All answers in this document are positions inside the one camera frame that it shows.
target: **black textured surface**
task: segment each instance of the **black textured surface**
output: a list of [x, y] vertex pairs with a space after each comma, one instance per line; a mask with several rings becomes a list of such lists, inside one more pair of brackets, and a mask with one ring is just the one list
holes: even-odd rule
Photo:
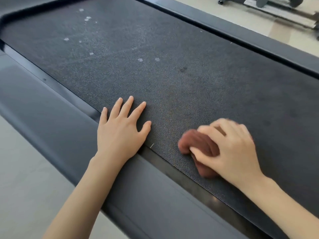
[[145, 100], [139, 125], [153, 121], [146, 144], [283, 238], [237, 189], [202, 179], [178, 152], [187, 129], [219, 117], [246, 124], [263, 172], [319, 216], [318, 80], [134, 0], [87, 0], [12, 23], [1, 39], [99, 110], [120, 96]]

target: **red cleaning rag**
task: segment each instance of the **red cleaning rag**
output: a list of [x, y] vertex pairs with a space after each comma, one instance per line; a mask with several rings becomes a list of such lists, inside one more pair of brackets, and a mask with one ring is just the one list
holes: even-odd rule
[[210, 157], [219, 155], [217, 144], [210, 139], [206, 134], [202, 134], [195, 129], [186, 131], [178, 142], [178, 148], [182, 154], [190, 154], [195, 162], [199, 174], [203, 178], [214, 178], [218, 176], [210, 167], [197, 161], [194, 154], [190, 151], [190, 147], [198, 148], [201, 152]]

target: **person's right arm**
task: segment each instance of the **person's right arm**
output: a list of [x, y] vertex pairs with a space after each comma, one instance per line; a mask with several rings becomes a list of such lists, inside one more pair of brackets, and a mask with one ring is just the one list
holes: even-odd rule
[[219, 119], [198, 131], [217, 143], [220, 155], [208, 157], [191, 148], [196, 159], [218, 172], [262, 209], [290, 239], [319, 235], [319, 219], [287, 195], [260, 170], [254, 142], [243, 124]]

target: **person's right hand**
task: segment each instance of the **person's right hand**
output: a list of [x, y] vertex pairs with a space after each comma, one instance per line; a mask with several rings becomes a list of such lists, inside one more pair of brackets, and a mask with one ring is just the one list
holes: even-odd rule
[[222, 118], [197, 130], [208, 135], [220, 151], [219, 156], [209, 157], [197, 148], [190, 148], [199, 162], [240, 190], [265, 177], [259, 167], [254, 141], [245, 125]]

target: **floor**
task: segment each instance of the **floor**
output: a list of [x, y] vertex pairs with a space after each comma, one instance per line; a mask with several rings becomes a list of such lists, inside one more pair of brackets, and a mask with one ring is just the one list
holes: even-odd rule
[[[319, 56], [319, 42], [310, 30], [236, 3], [221, 6], [216, 0], [177, 1]], [[315, 7], [319, 9], [319, 0], [305, 0], [299, 9], [314, 12]], [[0, 117], [2, 238], [41, 238], [73, 189], [70, 182]], [[127, 237], [100, 213], [90, 238]]]
[[[41, 238], [74, 186], [0, 116], [0, 235]], [[127, 237], [102, 213], [92, 239]]]

